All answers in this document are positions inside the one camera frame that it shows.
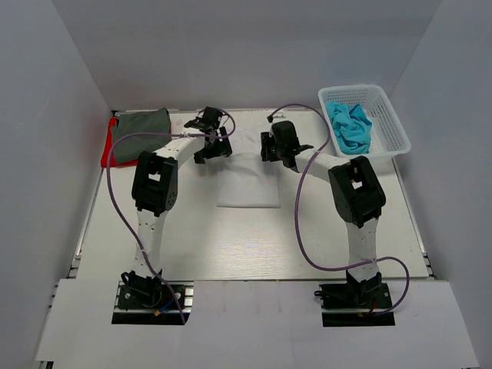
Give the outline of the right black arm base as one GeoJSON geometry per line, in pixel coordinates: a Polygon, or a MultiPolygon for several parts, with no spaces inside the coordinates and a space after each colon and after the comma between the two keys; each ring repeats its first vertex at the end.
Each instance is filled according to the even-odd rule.
{"type": "Polygon", "coordinates": [[[320,284],[314,297],[321,302],[323,327],[390,327],[394,313],[382,314],[392,307],[389,287],[380,287],[362,298],[350,290],[348,283],[320,284]]]}

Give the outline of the white t-shirt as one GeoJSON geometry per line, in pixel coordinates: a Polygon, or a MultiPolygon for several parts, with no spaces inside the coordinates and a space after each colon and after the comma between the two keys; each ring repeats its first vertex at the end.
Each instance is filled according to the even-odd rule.
{"type": "Polygon", "coordinates": [[[218,161],[220,208],[279,208],[277,166],[262,161],[261,133],[268,124],[239,128],[230,138],[233,154],[218,161]]]}

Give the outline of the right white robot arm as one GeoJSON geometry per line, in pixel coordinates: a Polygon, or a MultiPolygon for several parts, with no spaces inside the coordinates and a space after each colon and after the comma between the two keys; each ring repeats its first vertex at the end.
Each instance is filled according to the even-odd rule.
{"type": "Polygon", "coordinates": [[[301,145],[291,121],[276,122],[261,133],[261,160],[281,162],[299,173],[301,181],[310,175],[331,186],[335,209],[347,228],[349,262],[342,268],[346,282],[323,287],[321,296],[337,308],[373,307],[382,285],[376,229],[386,197],[370,161],[364,156],[347,160],[301,145]]]}

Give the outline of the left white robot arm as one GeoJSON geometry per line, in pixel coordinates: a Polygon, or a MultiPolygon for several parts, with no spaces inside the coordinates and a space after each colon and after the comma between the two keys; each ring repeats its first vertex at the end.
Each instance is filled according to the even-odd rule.
{"type": "Polygon", "coordinates": [[[138,157],[131,189],[138,216],[136,252],[131,270],[121,276],[124,286],[144,306],[155,306],[165,295],[161,243],[165,219],[178,197],[178,171],[191,158],[202,165],[208,159],[232,154],[230,132],[222,124],[229,117],[222,109],[206,107],[184,124],[162,148],[162,155],[143,151],[138,157]]]}

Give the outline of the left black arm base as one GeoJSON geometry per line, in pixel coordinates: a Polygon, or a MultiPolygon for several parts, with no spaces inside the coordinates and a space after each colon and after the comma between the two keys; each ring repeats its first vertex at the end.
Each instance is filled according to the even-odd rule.
{"type": "Polygon", "coordinates": [[[124,272],[118,283],[111,323],[113,325],[180,326],[189,318],[193,304],[191,282],[166,286],[156,277],[124,272]]]}

